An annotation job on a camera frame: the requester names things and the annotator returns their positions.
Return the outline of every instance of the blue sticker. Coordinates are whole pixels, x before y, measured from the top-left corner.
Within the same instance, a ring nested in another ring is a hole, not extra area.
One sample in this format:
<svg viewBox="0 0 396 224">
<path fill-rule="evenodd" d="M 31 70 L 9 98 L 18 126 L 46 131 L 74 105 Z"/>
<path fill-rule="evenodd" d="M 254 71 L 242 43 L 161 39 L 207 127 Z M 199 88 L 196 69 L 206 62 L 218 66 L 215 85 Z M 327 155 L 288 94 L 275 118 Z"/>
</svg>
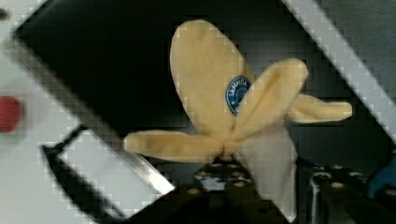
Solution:
<svg viewBox="0 0 396 224">
<path fill-rule="evenodd" d="M 225 92 L 225 99 L 234 115 L 238 114 L 239 104 L 248 92 L 250 85 L 250 82 L 245 77 L 236 77 L 231 81 L 230 85 L 228 85 L 227 91 Z"/>
</svg>

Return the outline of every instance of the gray metal part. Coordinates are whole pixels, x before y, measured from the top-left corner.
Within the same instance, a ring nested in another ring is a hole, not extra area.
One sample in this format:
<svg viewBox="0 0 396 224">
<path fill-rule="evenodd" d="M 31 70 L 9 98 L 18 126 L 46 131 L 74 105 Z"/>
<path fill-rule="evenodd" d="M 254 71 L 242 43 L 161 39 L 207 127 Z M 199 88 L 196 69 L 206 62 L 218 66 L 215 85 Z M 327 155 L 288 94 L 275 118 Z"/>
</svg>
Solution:
<svg viewBox="0 0 396 224">
<path fill-rule="evenodd" d="M 316 1 L 396 103 L 396 1 Z"/>
</svg>

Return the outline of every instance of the red object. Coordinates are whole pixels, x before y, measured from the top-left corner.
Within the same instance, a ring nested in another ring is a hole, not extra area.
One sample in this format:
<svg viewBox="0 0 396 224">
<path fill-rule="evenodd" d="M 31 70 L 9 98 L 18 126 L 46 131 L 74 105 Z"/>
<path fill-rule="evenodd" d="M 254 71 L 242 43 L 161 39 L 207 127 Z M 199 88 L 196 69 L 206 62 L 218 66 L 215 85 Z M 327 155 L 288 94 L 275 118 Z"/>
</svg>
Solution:
<svg viewBox="0 0 396 224">
<path fill-rule="evenodd" d="M 0 132 L 11 133 L 22 115 L 22 104 L 11 96 L 0 96 Z"/>
</svg>

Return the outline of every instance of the white surface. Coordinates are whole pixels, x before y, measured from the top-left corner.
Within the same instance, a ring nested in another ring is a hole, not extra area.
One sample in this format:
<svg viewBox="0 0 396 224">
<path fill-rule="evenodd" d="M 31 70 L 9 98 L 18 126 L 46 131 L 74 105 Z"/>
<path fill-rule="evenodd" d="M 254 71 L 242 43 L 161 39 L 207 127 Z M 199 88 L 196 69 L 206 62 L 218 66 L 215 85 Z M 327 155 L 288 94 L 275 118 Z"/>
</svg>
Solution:
<svg viewBox="0 0 396 224">
<path fill-rule="evenodd" d="M 84 132 L 62 155 L 65 161 L 97 186 L 126 217 L 134 215 L 161 195 L 131 171 L 110 148 L 92 133 Z"/>
<path fill-rule="evenodd" d="M 18 130 L 0 134 L 0 223 L 90 223 L 61 194 L 38 150 L 41 143 L 59 141 L 78 121 L 3 53 L 0 68 L 0 79 L 7 77 L 1 94 L 16 96 L 25 108 Z"/>
<path fill-rule="evenodd" d="M 314 0 L 282 0 L 396 143 L 396 105 Z"/>
<path fill-rule="evenodd" d="M 9 39 L 11 30 L 43 2 L 2 0 L 0 7 L 9 9 L 11 17 L 0 21 L 0 43 Z M 0 51 L 0 95 L 17 97 L 25 112 L 15 133 L 0 133 L 0 223 L 92 223 L 63 194 L 39 150 L 42 143 L 62 140 L 79 125 L 79 120 L 27 71 L 5 56 L 3 50 Z M 155 189 L 146 185 L 94 134 L 86 133 L 81 140 L 74 146 L 75 150 L 70 148 L 67 159 L 125 214 L 133 214 L 158 197 Z"/>
</svg>

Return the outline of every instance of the black screw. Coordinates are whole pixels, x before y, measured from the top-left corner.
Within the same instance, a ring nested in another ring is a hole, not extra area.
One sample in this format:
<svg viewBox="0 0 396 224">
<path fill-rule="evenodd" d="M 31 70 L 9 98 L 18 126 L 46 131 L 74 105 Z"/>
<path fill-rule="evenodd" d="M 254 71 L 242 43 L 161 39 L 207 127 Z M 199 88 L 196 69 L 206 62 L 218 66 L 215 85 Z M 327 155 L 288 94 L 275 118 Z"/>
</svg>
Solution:
<svg viewBox="0 0 396 224">
<path fill-rule="evenodd" d="M 5 8 L 0 7 L 0 21 L 5 21 L 8 19 L 8 11 Z"/>
</svg>

